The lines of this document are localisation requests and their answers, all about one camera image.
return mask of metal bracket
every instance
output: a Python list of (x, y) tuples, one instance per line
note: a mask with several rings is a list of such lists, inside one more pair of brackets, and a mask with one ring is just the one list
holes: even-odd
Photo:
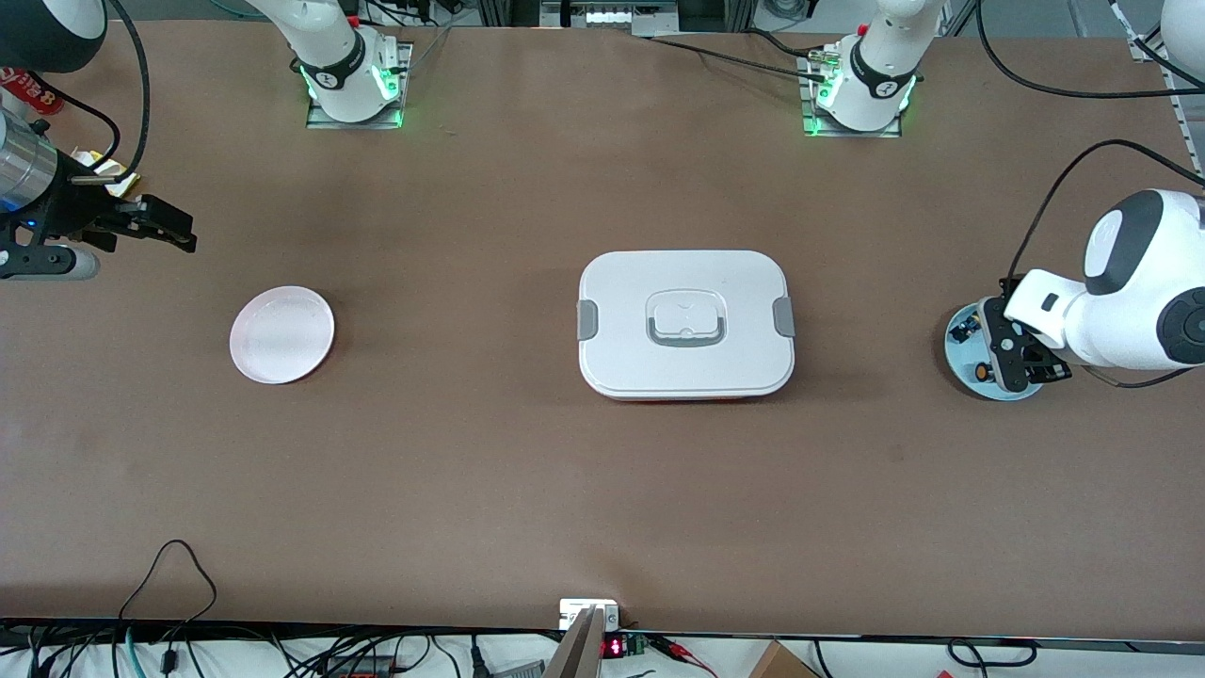
[(386, 104), (381, 112), (363, 122), (340, 122), (327, 114), (310, 96), (308, 110), (306, 111), (306, 129), (398, 129), (401, 126), (406, 111), (406, 90), (410, 88), (410, 61), (415, 53), (413, 42), (398, 42), (392, 35), (383, 36), (392, 40), (398, 46), (396, 53), (393, 49), (386, 52), (384, 63), (377, 67), (381, 75), (381, 86), (387, 89), (398, 89), (398, 98)]
[(560, 599), (560, 619), (558, 629), (562, 631), (568, 630), (574, 625), (574, 621), (581, 614), (583, 609), (593, 609), (595, 607), (601, 607), (604, 612), (604, 621), (606, 623), (606, 631), (618, 631), (619, 630), (619, 603), (610, 599)]
[[(836, 52), (836, 45), (824, 46), (824, 52)], [(828, 64), (817, 65), (806, 57), (798, 57), (795, 59), (795, 67), (800, 72), (799, 99), (803, 102), (804, 108), (804, 131), (809, 136), (865, 136), (872, 138), (899, 138), (901, 135), (899, 113), (895, 113), (895, 118), (892, 119), (890, 124), (876, 131), (857, 131), (836, 122), (836, 119), (834, 119), (828, 111), (816, 105), (816, 99), (818, 99), (822, 94), (827, 94), (822, 92), (822, 89), (827, 87), (825, 83), (815, 82), (804, 77), (805, 73), (818, 73), (825, 78), (830, 77), (831, 72), (825, 72), (825, 70), (831, 71), (834, 66)]]

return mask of table surface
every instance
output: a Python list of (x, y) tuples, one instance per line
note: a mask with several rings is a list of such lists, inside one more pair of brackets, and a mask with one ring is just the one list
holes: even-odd
[[(815, 138), (787, 77), (606, 30), (475, 29), (418, 67), (402, 129), (307, 131), (270, 25), (141, 33), (143, 188), (200, 246), (125, 241), (93, 281), (0, 285), (4, 614), (113, 615), (181, 537), (213, 619), (548, 626), (562, 596), (610, 596), (649, 629), (1205, 639), (1205, 381), (1080, 376), (997, 405), (939, 348), (1077, 152), (1187, 159), (1166, 101), (1040, 95), (939, 40), (903, 138)], [(789, 65), (752, 36), (683, 40)], [(1118, 41), (1000, 53), (1053, 84), (1162, 86)], [(119, 31), (57, 82), (136, 129)], [(60, 146), (104, 145), (60, 117)], [(1101, 152), (1027, 264), (1074, 273), (1094, 219), (1152, 185), (1188, 184)], [(786, 388), (594, 394), (582, 267), (712, 247), (786, 271)], [(324, 294), (337, 338), (263, 387), (227, 337), (278, 284)], [(172, 553), (131, 614), (205, 597)]]

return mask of white floor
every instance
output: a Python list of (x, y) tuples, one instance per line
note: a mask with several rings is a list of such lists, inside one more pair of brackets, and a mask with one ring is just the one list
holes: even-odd
[[(746, 678), (765, 649), (768, 641), (743, 638), (677, 638), (701, 661), (709, 664), (719, 678)], [(312, 656), (330, 647), (330, 639), (306, 639), (286, 642), (286, 648), (298, 658)], [(501, 672), (533, 661), (547, 661), (556, 650), (556, 643), (541, 636), (481, 636), (478, 643), (487, 666), (492, 672)], [(440, 639), (457, 658), (463, 678), (472, 676), (466, 636), (442, 636)], [(784, 644), (809, 666), (821, 674), (812, 644), (806, 641), (787, 641)], [(425, 642), (419, 637), (406, 638), (399, 653), (399, 664), (417, 660)], [(137, 645), (136, 654), (147, 678), (158, 678), (159, 660), (165, 645)], [(204, 678), (281, 678), (288, 667), (280, 653), (268, 643), (247, 641), (211, 641), (194, 643), (198, 662)], [(378, 654), (392, 654), (394, 642), (382, 645)], [(823, 644), (824, 659), (833, 678), (936, 678), (947, 671), (954, 678), (981, 678), (977, 670), (962, 667), (946, 656), (945, 645), (917, 645), (899, 643), (863, 643), (829, 641)], [(988, 661), (1015, 661), (1025, 650), (983, 648)], [(48, 656), (43, 650), (42, 656)], [(19, 678), (27, 676), (29, 652), (0, 658), (0, 676)], [(51, 678), (59, 678), (65, 661)], [(187, 653), (181, 652), (180, 670), (174, 678), (200, 678)], [(124, 647), (118, 648), (120, 678), (133, 678), (136, 673)], [(674, 662), (648, 650), (645, 655), (602, 662), (600, 678), (629, 678), (653, 670), (651, 678), (709, 678), (701, 670)], [(431, 650), (413, 671), (411, 678), (455, 678), (455, 671), (446, 656)], [(71, 671), (78, 678), (113, 678), (110, 648), (89, 648), (81, 655)], [(992, 678), (1199, 678), (1205, 676), (1205, 656), (1050, 650), (1038, 654), (1036, 661), (1023, 668), (992, 668)]]

